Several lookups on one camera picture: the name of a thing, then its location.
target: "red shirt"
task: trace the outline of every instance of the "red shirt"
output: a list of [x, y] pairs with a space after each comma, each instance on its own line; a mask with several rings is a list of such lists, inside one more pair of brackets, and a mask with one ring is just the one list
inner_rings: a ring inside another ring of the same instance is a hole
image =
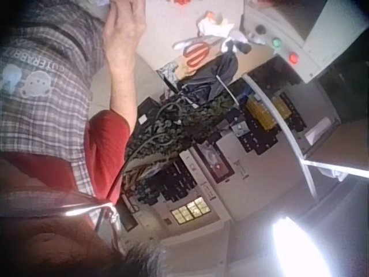
[[[106, 199], [115, 177], [124, 164], [126, 144], [130, 136], [127, 121], [119, 114], [104, 110], [96, 114], [86, 125], [85, 153], [92, 186], [99, 199]], [[77, 190], [69, 162], [52, 156], [16, 152], [0, 153], [31, 178], [59, 190]], [[121, 184], [117, 184], [110, 200], [115, 204]]]

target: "black bag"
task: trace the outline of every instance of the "black bag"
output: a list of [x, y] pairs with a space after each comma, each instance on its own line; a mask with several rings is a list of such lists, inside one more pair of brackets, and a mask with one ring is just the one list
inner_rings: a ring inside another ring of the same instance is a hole
[[192, 75], [178, 82], [179, 90], [192, 102], [203, 105], [213, 100], [223, 91], [216, 76], [228, 85], [238, 70], [235, 53], [229, 51], [197, 70]]

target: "red scissors handle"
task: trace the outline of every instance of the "red scissors handle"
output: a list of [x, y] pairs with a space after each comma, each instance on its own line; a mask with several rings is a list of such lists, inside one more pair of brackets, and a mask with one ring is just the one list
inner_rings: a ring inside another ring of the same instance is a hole
[[190, 58], [187, 61], [187, 66], [195, 68], [209, 55], [209, 52], [210, 45], [206, 42], [198, 42], [184, 48], [183, 56]]

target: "bright lamp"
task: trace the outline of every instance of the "bright lamp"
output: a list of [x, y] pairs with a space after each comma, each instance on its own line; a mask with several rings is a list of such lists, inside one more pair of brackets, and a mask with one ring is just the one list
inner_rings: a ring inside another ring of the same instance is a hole
[[318, 248], [290, 218], [273, 225], [273, 238], [286, 277], [331, 277]]

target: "hand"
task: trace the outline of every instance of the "hand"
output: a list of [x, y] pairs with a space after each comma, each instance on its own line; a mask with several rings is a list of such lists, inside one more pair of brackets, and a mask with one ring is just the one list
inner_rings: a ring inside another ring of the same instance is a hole
[[135, 52], [146, 30], [145, 0], [112, 0], [104, 28], [110, 71], [133, 74]]

